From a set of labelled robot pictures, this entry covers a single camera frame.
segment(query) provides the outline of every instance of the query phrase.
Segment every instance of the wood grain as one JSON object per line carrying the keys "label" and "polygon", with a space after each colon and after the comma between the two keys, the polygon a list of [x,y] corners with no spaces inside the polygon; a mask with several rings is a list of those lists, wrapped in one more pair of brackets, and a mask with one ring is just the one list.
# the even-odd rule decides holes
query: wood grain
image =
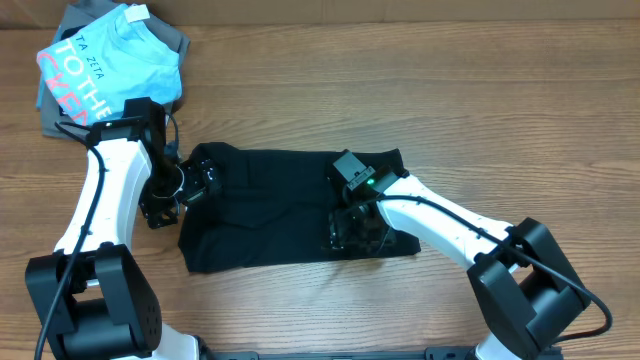
{"label": "wood grain", "polygon": [[[382,151],[484,215],[546,223],[613,331],[568,359],[640,351],[640,23],[476,22],[185,27],[183,151]],[[77,144],[40,134],[35,53],[52,31],[0,36],[0,359],[31,358],[30,257],[64,232],[84,181]],[[138,219],[134,255],[165,321],[216,350],[419,350],[476,343],[486,326],[466,275],[415,257],[189,275],[179,227]],[[597,327],[590,308],[569,331]]]}
{"label": "wood grain", "polygon": [[[75,1],[0,0],[0,28],[57,28],[65,5]],[[640,0],[138,0],[136,3],[147,4],[165,22],[182,26],[640,17]],[[21,10],[3,11],[3,8]]]}

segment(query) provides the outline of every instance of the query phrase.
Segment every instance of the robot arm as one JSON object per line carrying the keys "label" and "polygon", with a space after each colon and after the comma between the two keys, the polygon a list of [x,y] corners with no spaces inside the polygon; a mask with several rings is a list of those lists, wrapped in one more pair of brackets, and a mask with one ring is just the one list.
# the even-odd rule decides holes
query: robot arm
{"label": "robot arm", "polygon": [[[528,218],[512,226],[485,218],[439,196],[406,171],[374,170],[351,152],[334,167],[355,199],[350,209],[371,214],[376,212],[362,208],[375,204],[391,228],[426,242],[467,272],[491,330],[475,348],[475,359],[536,359],[591,303],[586,290],[578,291],[584,286],[557,242],[537,221]],[[518,284],[511,273],[528,262],[533,271]]]}
{"label": "robot arm", "polygon": [[[504,240],[512,225],[475,214],[429,190],[420,180],[409,175],[399,178],[384,191],[385,196],[408,195],[429,199],[455,212],[467,221],[484,229],[488,234]],[[385,222],[394,230],[404,231],[429,244],[449,257],[463,270],[475,264],[479,253],[489,254],[496,244],[460,224],[441,211],[408,200],[378,202],[378,210]]]}
{"label": "robot arm", "polygon": [[[131,234],[138,201],[144,184],[151,176],[151,160],[142,141],[127,141],[125,138],[102,141],[96,145],[102,154],[105,167],[103,196],[98,203],[91,223],[91,233],[81,252],[97,250],[102,243],[125,244],[131,249]],[[78,242],[80,228],[89,211],[98,183],[98,161],[87,152],[89,166],[76,211],[55,251],[71,254]]]}

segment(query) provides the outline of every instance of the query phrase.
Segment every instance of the black cable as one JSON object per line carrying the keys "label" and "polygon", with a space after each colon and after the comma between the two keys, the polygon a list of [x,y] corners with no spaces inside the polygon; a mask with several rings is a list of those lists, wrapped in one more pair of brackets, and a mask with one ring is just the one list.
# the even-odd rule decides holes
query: black cable
{"label": "black cable", "polygon": [[86,131],[91,130],[91,128],[90,128],[90,127],[88,127],[88,126],[84,126],[84,125],[76,124],[76,123],[71,122],[71,121],[63,121],[63,122],[61,122],[61,123],[60,123],[60,125],[64,125],[64,126],[71,126],[71,127],[76,128],[76,129],[81,129],[81,130],[86,130]]}
{"label": "black cable", "polygon": [[176,149],[180,149],[180,137],[178,136],[178,122],[176,121],[176,118],[173,117],[172,113],[168,113],[167,115],[169,115],[169,119],[171,119],[171,121],[173,122],[173,128],[176,130],[176,139],[174,140],[176,143]]}
{"label": "black cable", "polygon": [[98,201],[100,200],[100,193],[102,193],[102,187],[104,186],[104,173],[106,169],[104,167],[104,160],[98,150],[95,147],[89,146],[86,141],[84,141],[79,136],[76,136],[72,132],[63,128],[60,123],[55,123],[55,126],[58,130],[60,130],[63,134],[72,138],[73,140],[84,145],[89,151],[95,155],[98,160],[98,185],[96,186],[96,192],[93,195],[93,200],[91,201],[91,206],[89,206],[89,211],[87,212],[87,217],[84,221],[84,225],[80,228],[80,236],[78,237],[78,242],[76,246],[73,248],[73,252],[71,253],[71,257],[67,262],[67,266],[64,268],[64,272],[62,273],[62,277],[60,278],[60,282],[58,283],[58,288],[56,289],[56,294],[53,297],[53,302],[51,303],[51,307],[49,308],[49,312],[47,313],[47,318],[42,324],[42,329],[40,329],[40,336],[38,337],[38,343],[36,345],[36,352],[34,355],[34,360],[40,360],[42,358],[42,351],[44,349],[44,342],[47,338],[47,332],[49,331],[49,327],[51,325],[51,320],[53,319],[53,315],[55,314],[55,309],[58,307],[60,303],[60,299],[63,296],[63,293],[66,292],[69,282],[71,280],[71,272],[73,271],[73,267],[78,260],[78,255],[80,254],[80,250],[82,249],[82,245],[84,244],[84,240],[87,238],[89,234],[89,227],[91,226],[91,221],[93,220],[93,215],[96,212],[96,208],[98,207]]}
{"label": "black cable", "polygon": [[391,226],[387,225],[387,230],[386,231],[382,231],[382,238],[380,239],[380,246],[378,246],[378,250],[376,250],[375,253],[373,253],[374,256],[378,255],[380,253],[380,250],[382,250],[382,248],[384,247],[384,244],[387,242],[387,238],[389,237],[389,234],[391,233]]}
{"label": "black cable", "polygon": [[349,195],[347,194],[347,186],[349,184],[344,184],[344,186],[342,187],[342,191],[340,192],[340,194],[342,195],[342,201],[344,201],[345,205],[349,205],[351,204],[351,200],[349,200]]}
{"label": "black cable", "polygon": [[438,203],[435,203],[433,201],[430,201],[430,200],[427,200],[425,198],[418,197],[418,196],[389,195],[389,196],[383,196],[383,197],[378,197],[378,198],[374,198],[374,199],[365,200],[363,202],[360,202],[358,204],[355,204],[355,205],[347,208],[345,211],[351,212],[351,211],[354,211],[354,210],[358,209],[359,207],[361,207],[363,205],[375,203],[375,202],[378,202],[378,201],[388,201],[388,200],[415,201],[417,203],[424,204],[424,205],[427,205],[427,206],[430,206],[430,207],[432,207],[434,209],[439,210],[440,212],[448,215],[449,217],[451,217],[452,219],[456,220],[460,224],[468,227],[470,230],[472,230],[476,234],[478,234],[478,235],[484,237],[485,239],[495,243],[502,250],[504,250],[504,251],[508,252],[509,254],[519,258],[520,260],[523,260],[525,262],[528,262],[528,263],[536,266],[537,268],[539,268],[540,270],[546,272],[547,274],[549,274],[551,276],[554,276],[554,277],[560,279],[561,281],[565,282],[567,285],[569,285],[575,291],[577,291],[577,292],[581,293],[582,295],[584,295],[584,296],[588,297],[589,299],[591,299],[591,301],[593,301],[598,306],[598,308],[600,308],[602,313],[604,314],[605,323],[601,327],[599,327],[599,328],[597,328],[595,330],[579,332],[579,333],[574,333],[574,334],[569,334],[569,335],[564,335],[564,336],[558,336],[553,341],[552,344],[557,344],[557,343],[560,343],[560,342],[563,342],[563,341],[568,341],[568,340],[584,339],[584,338],[590,338],[590,337],[598,336],[598,335],[604,334],[605,332],[609,331],[611,329],[611,327],[613,326],[613,315],[611,314],[611,311],[609,310],[607,305],[605,305],[605,303],[602,300],[600,300],[600,298],[597,297],[594,293],[592,293],[591,291],[587,290],[584,286],[576,284],[573,280],[571,280],[571,279],[567,278],[566,276],[560,274],[559,272],[553,270],[552,268],[548,267],[547,265],[544,265],[540,261],[538,261],[538,260],[532,258],[531,256],[523,253],[522,251],[517,250],[515,248],[510,247],[509,245],[504,244],[504,242],[502,240],[492,236],[491,234],[488,234],[484,229],[473,225],[472,223],[470,223],[469,221],[467,221],[466,219],[464,219],[460,215],[454,213],[453,211],[447,209],[446,207],[444,207],[444,206],[442,206],[442,205],[440,205]]}

